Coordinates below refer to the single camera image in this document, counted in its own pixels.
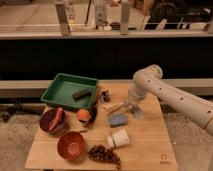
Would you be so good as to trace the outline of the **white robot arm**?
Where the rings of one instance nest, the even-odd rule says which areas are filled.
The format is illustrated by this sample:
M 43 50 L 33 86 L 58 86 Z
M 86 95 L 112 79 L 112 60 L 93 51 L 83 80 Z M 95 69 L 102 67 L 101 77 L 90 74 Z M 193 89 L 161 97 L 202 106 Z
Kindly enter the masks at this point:
M 136 71 L 129 98 L 139 102 L 150 92 L 213 136 L 213 103 L 166 84 L 162 76 L 161 67 L 155 64 Z

